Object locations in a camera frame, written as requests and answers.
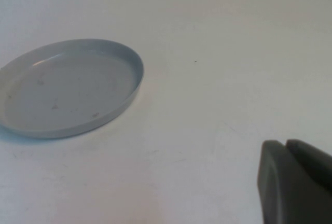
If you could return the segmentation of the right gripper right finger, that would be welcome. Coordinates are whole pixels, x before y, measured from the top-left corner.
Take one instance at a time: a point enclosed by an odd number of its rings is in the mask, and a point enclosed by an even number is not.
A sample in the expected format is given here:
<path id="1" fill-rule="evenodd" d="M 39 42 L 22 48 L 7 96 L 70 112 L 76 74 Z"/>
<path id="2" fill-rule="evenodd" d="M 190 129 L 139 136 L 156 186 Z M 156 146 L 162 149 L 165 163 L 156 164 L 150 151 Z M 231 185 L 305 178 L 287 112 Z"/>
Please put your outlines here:
<path id="1" fill-rule="evenodd" d="M 287 149 L 319 185 L 331 185 L 331 155 L 298 139 L 289 139 Z"/>

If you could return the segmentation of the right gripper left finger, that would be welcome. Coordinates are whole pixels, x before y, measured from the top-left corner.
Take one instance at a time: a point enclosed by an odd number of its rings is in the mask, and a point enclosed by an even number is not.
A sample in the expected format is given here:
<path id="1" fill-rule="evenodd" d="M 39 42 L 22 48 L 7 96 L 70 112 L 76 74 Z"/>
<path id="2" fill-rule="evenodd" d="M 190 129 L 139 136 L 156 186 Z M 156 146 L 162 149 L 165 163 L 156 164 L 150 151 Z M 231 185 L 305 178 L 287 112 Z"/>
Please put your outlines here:
<path id="1" fill-rule="evenodd" d="M 264 223 L 331 223 L 331 185 L 317 184 L 286 144 L 263 142 L 257 186 Z"/>

